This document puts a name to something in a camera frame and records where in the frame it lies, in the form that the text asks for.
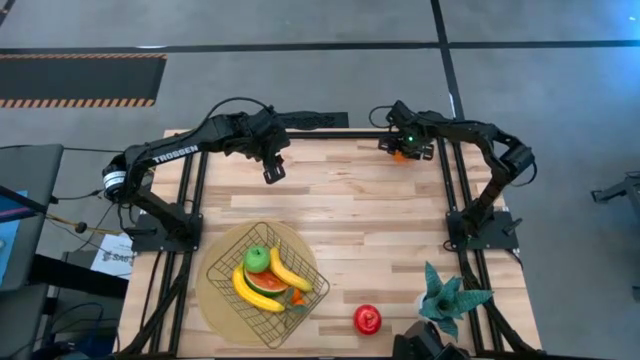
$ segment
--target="gray floor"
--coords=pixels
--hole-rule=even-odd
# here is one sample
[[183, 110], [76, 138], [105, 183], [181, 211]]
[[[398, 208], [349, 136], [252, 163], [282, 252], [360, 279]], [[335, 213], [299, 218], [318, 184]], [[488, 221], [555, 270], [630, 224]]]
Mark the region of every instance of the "gray floor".
[[[640, 38], [633, 0], [441, 2], [451, 41]], [[382, 40], [436, 40], [430, 2], [17, 0], [0, 27], [0, 47]], [[640, 284], [640, 228], [625, 199], [596, 205], [589, 191], [640, 169], [640, 49], [455, 50], [453, 60], [467, 118], [517, 134], [538, 159], [536, 182], [506, 197], [525, 220], [518, 234], [544, 348], [636, 359], [640, 304], [631, 285]], [[234, 95], [283, 111], [349, 111], [355, 127], [367, 125], [371, 107], [398, 98], [451, 115], [437, 50], [172, 54], [154, 107], [0, 109], [0, 146], [120, 149], [192, 127]], [[56, 193], [98, 188], [109, 158], [67, 152]], [[54, 210], [93, 223], [107, 206], [91, 199]], [[107, 226], [116, 227], [110, 215]], [[78, 244], [48, 227], [39, 251], [55, 256]]]

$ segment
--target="wooden table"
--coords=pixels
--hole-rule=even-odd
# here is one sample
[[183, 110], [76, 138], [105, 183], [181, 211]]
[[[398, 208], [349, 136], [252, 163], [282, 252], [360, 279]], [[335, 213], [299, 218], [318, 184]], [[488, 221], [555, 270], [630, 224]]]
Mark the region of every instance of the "wooden table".
[[[463, 144], [463, 153], [475, 197], [490, 173], [474, 146]], [[451, 148], [448, 154], [457, 180]], [[444, 281], [459, 276], [456, 254], [442, 248], [448, 239], [444, 214], [449, 208], [438, 154], [431, 162], [397, 164], [377, 149], [377, 140], [325, 139], [292, 140], [282, 155], [287, 176], [274, 185], [264, 183], [261, 164], [242, 155], [209, 156], [202, 202], [205, 230], [191, 268], [178, 356], [390, 356], [393, 335], [404, 333], [417, 319], [413, 303], [426, 289], [425, 261], [438, 269]], [[194, 160], [189, 193], [197, 171]], [[156, 170], [153, 191], [166, 201], [175, 201], [182, 166], [182, 161], [174, 161]], [[454, 185], [461, 206], [459, 183]], [[211, 334], [193, 288], [209, 245], [233, 226], [260, 218], [275, 218], [298, 230], [331, 283], [327, 297], [277, 350], [239, 346]], [[519, 265], [504, 251], [485, 251], [485, 255], [498, 308], [526, 342], [539, 348]], [[154, 260], [150, 253], [135, 260], [119, 327], [123, 347], [138, 332]], [[149, 314], [157, 302], [163, 261]], [[178, 258], [174, 273], [180, 262]], [[352, 327], [353, 312], [363, 303], [374, 304], [383, 316], [378, 335], [361, 337]], [[491, 349], [482, 307], [479, 313], [484, 344]], [[167, 314], [161, 350], [168, 347], [173, 309]], [[472, 351], [467, 317], [458, 325], [458, 345]]]

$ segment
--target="fruit basket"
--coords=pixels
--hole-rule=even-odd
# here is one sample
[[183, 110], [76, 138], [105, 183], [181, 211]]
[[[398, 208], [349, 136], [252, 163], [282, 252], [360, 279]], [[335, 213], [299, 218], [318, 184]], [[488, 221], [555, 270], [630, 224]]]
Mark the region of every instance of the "fruit basket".
[[[274, 313], [258, 309], [237, 295], [231, 282], [234, 269], [243, 263], [245, 253], [254, 245], [268, 249], [278, 248], [284, 266], [312, 285], [312, 290], [302, 294], [307, 307], [304, 313], [289, 309]], [[271, 349], [276, 349], [293, 333], [304, 318], [320, 303], [329, 292], [329, 282], [300, 256], [291, 244], [282, 239], [275, 230], [264, 222], [253, 226], [240, 240], [222, 255], [207, 271], [207, 280], [224, 296], [236, 313], [251, 327], [256, 335]], [[284, 304], [284, 295], [273, 298]]]

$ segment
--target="round woven placemat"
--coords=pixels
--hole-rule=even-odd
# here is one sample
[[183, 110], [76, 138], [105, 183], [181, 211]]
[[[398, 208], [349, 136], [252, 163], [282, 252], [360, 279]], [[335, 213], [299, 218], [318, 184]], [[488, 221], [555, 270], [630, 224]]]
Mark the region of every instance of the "round woven placemat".
[[297, 231], [279, 222], [261, 220], [244, 223], [213, 241], [198, 269], [196, 279], [198, 307], [213, 333], [220, 335], [226, 341], [248, 346], [259, 346], [264, 343], [227, 303], [224, 295], [207, 279], [207, 271], [258, 222], [265, 222], [271, 226], [282, 241], [317, 269], [316, 259], [309, 245], [302, 240]]

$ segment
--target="banana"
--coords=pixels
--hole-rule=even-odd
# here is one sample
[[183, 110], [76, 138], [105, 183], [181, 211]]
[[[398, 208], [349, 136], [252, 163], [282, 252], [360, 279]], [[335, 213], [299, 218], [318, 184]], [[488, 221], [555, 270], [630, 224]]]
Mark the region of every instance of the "banana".
[[242, 264], [238, 265], [238, 267], [233, 270], [233, 275], [231, 276], [231, 282], [233, 283], [233, 288], [236, 290], [238, 296], [243, 298], [249, 304], [271, 312], [283, 312], [284, 305], [279, 302], [269, 299], [265, 296], [258, 294], [257, 292], [251, 290], [249, 285], [244, 280]]
[[286, 269], [284, 265], [282, 265], [278, 248], [272, 248], [269, 253], [271, 254], [271, 262], [269, 264], [269, 267], [271, 268], [271, 272], [274, 273], [277, 277], [279, 277], [280, 280], [304, 292], [309, 292], [313, 289], [311, 287], [311, 283], [301, 278], [300, 276], [292, 273], [291, 271]]

